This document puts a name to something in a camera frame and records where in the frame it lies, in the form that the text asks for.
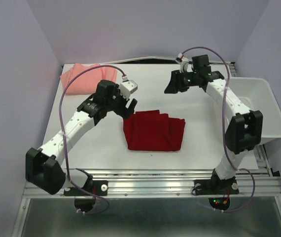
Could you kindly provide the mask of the red skirt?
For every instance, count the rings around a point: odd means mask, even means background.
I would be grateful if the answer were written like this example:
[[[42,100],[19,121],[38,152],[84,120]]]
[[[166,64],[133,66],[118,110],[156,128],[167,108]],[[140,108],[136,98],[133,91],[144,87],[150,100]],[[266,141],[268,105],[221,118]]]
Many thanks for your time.
[[[184,128],[184,119],[171,118],[159,110],[136,112],[123,120],[123,132],[131,151],[179,151]]]

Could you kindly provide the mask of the pink pleated skirt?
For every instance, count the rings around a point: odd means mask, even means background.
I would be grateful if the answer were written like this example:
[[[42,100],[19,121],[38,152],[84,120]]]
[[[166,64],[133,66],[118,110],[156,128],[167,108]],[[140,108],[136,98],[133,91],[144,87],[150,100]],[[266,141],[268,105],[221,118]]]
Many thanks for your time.
[[[69,70],[60,76],[60,81],[63,88],[69,84],[69,82],[81,72],[95,67],[100,64],[93,64],[91,66],[84,66],[76,63]],[[67,95],[87,95],[96,91],[97,85],[101,80],[108,80],[116,82],[117,70],[110,67],[101,67],[89,72],[84,73],[78,79],[76,79],[67,89]]]

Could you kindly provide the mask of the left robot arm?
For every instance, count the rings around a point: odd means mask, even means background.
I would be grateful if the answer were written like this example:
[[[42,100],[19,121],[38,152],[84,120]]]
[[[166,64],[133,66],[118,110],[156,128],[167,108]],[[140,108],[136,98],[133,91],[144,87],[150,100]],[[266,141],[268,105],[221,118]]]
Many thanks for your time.
[[[96,92],[84,100],[71,119],[60,121],[61,130],[38,149],[30,148],[26,153],[26,181],[54,195],[62,188],[76,188],[86,195],[92,190],[92,176],[84,170],[70,170],[68,152],[89,130],[94,128],[107,113],[114,112],[123,119],[135,111],[136,99],[130,96],[138,89],[132,80],[120,84],[102,80]]]

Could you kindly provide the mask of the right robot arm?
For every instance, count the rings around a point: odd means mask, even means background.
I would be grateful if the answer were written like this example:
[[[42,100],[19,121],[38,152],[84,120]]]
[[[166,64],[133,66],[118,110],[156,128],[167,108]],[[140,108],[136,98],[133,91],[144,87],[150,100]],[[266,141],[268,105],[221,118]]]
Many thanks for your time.
[[[261,142],[263,114],[246,106],[227,85],[228,79],[212,71],[207,55],[187,59],[182,53],[176,61],[180,69],[171,72],[164,93],[201,88],[221,108],[224,155],[211,178],[196,184],[196,195],[220,194],[236,185],[236,172],[249,151]]]

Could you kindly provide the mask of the white backdrop board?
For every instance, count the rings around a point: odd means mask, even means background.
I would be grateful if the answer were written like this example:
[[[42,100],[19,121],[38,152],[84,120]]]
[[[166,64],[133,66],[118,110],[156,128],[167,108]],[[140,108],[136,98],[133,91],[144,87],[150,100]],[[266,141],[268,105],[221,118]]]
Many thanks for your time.
[[[110,62],[102,62],[102,64],[120,64],[120,63],[129,63],[129,62],[136,62],[136,61],[149,61],[146,64],[155,64],[152,61],[162,61],[166,62],[167,64],[175,63],[175,59],[171,57],[161,57],[161,56],[146,56],[146,57],[138,57],[138,58],[129,58],[129,59],[121,59],[116,61]]]

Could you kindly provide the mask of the white plastic bin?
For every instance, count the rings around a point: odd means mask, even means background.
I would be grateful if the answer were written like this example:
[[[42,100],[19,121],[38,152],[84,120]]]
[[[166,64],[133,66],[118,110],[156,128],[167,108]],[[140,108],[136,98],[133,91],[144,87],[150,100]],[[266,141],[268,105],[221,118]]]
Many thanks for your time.
[[[263,114],[260,145],[281,138],[281,110],[269,83],[260,78],[233,77],[230,89],[253,111]]]

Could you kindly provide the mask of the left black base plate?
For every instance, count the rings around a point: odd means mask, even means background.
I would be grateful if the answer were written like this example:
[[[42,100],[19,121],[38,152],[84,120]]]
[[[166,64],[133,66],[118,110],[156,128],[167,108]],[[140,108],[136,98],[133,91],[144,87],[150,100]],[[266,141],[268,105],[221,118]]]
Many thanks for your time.
[[[83,190],[95,194],[97,196],[107,196],[108,191],[108,181],[107,180],[87,180]],[[88,196],[85,192],[79,190],[78,188],[71,187],[64,190],[64,195],[67,197],[80,197],[80,196]]]

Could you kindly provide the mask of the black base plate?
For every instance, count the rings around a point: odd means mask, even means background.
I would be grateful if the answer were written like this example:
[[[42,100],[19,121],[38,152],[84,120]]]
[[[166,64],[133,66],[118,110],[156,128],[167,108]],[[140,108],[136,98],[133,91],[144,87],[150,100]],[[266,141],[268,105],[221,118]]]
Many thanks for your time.
[[[95,194],[97,196],[107,196],[108,191],[108,181],[107,180],[87,180],[83,190]],[[71,187],[64,190],[64,195],[67,197],[80,197],[80,196],[88,196],[85,192],[79,190],[78,188]]]
[[[200,179],[194,181],[196,196],[223,196],[223,195],[237,195],[239,188],[236,180],[232,182],[224,182],[220,180],[219,183],[211,181],[210,179]]]

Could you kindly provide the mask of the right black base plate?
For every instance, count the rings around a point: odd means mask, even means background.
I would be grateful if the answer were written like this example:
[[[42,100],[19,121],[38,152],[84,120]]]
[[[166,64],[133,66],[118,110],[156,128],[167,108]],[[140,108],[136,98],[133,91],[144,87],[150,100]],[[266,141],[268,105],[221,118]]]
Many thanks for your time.
[[[224,182],[220,180],[219,183],[211,181],[210,179],[200,179],[194,181],[196,196],[223,196],[223,195],[237,195],[239,188],[236,180],[232,182]]]

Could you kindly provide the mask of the aluminium rail frame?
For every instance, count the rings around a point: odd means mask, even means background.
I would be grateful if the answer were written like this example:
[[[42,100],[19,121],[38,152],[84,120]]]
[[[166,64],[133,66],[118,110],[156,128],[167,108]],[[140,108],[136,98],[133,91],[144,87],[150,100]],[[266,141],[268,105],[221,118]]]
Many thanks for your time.
[[[76,212],[76,197],[49,195],[26,184],[15,236],[21,237],[281,237],[281,178],[273,176],[263,147],[242,162],[252,170],[237,175],[240,194],[231,209],[255,196],[241,211],[219,213],[207,196],[193,196],[197,179],[208,179],[223,154],[220,107],[201,89],[167,95],[175,64],[122,64],[139,86],[137,109],[159,109],[186,121],[175,153],[127,149],[122,120],[113,113],[70,151],[70,166],[108,181],[110,207],[99,215]]]

